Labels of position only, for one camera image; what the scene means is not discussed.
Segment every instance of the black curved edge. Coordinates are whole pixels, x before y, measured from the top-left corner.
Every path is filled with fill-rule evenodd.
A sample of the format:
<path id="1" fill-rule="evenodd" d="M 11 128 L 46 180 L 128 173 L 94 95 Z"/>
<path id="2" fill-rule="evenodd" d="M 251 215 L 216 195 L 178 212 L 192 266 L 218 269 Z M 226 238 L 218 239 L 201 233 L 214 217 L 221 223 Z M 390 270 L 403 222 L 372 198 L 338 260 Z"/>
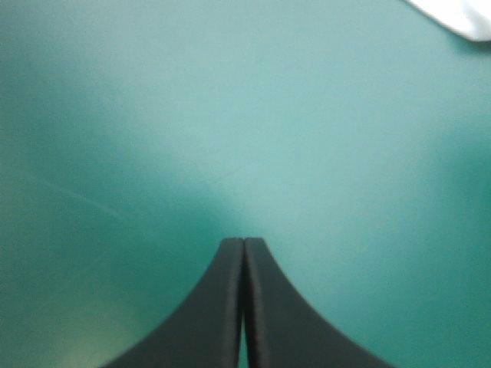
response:
<path id="1" fill-rule="evenodd" d="M 239 360 L 243 240 L 222 241 L 180 307 L 105 368 L 233 368 Z"/>
<path id="2" fill-rule="evenodd" d="M 260 238 L 245 240 L 245 334 L 253 368 L 389 368 L 324 320 Z"/>

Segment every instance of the teal surface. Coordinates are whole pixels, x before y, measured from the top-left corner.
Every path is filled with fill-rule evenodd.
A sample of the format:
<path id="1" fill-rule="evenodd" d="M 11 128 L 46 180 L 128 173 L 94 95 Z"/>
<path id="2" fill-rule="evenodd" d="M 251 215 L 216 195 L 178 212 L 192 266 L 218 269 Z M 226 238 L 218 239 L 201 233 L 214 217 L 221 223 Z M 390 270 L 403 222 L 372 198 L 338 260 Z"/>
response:
<path id="1" fill-rule="evenodd" d="M 402 1 L 2 1 L 0 366 L 102 364 L 232 235 L 396 366 L 489 366 L 490 101 Z"/>

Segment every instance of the white object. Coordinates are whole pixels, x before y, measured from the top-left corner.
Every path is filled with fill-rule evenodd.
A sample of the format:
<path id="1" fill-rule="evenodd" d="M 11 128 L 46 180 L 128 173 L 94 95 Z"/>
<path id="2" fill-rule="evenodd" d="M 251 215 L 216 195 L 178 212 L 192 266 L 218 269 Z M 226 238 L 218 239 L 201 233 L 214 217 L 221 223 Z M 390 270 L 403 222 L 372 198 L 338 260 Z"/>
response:
<path id="1" fill-rule="evenodd" d="M 491 41 L 491 0 L 407 0 L 471 41 Z"/>

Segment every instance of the green background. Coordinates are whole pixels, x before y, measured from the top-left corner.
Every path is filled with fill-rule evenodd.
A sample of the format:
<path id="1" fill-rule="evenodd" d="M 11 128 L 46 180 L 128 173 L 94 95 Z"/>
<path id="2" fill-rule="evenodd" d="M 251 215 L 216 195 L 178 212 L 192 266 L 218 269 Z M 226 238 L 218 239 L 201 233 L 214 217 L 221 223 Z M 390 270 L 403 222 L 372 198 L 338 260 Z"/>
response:
<path id="1" fill-rule="evenodd" d="M 488 366 L 490 101 L 398 0 L 0 2 L 0 366 L 102 364 L 232 235 L 396 366 Z"/>

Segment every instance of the black object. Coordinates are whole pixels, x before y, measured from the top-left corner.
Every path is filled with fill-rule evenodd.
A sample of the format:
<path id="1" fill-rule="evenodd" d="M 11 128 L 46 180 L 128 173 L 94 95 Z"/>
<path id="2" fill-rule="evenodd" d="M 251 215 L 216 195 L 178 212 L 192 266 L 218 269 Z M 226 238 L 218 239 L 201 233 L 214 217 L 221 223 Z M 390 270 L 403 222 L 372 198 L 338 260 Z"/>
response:
<path id="1" fill-rule="evenodd" d="M 197 286 L 154 332 L 106 368 L 237 366 L 242 239 L 226 239 Z"/>
<path id="2" fill-rule="evenodd" d="M 193 292 L 106 368 L 233 368 L 242 309 L 253 368 L 390 368 L 326 322 L 260 238 L 222 241 Z"/>

